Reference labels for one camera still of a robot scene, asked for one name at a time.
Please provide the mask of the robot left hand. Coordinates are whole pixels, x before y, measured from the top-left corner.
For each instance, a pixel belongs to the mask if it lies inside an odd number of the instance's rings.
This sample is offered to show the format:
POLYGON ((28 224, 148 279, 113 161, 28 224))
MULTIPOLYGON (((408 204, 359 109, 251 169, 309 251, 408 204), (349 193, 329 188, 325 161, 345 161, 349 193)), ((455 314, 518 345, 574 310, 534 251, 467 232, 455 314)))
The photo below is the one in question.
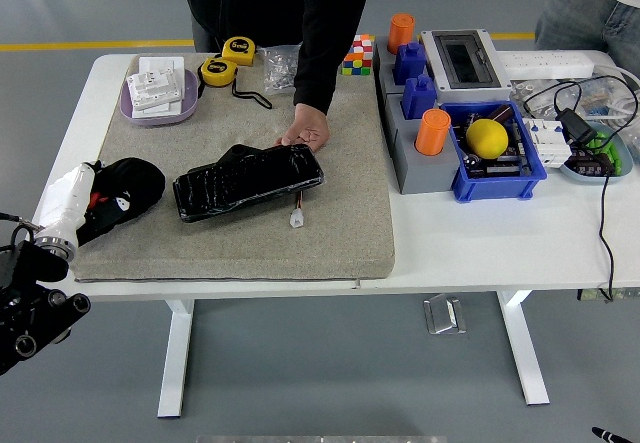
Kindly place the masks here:
POLYGON ((136 216, 126 179, 131 158, 82 163, 45 191, 36 234, 40 246, 79 247, 136 216))

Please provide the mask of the person's left hand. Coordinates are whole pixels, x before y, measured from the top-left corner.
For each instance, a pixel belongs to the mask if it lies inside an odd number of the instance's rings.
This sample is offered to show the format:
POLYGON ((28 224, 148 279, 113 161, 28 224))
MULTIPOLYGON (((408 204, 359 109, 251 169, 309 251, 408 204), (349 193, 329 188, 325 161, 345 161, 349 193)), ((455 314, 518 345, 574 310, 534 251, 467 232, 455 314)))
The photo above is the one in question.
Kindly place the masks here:
POLYGON ((316 152, 328 142, 329 138, 326 114, 307 104, 298 103, 295 105, 292 124, 276 139, 275 144, 282 146, 305 144, 316 152))

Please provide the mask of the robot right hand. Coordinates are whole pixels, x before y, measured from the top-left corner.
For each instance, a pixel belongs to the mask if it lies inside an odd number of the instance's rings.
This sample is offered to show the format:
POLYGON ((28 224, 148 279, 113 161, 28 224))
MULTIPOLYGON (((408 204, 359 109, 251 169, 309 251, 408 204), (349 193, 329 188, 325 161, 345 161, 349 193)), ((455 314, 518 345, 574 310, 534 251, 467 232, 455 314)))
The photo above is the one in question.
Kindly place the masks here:
POLYGON ((599 427, 592 427, 592 433, 607 443, 632 443, 629 439, 599 427))

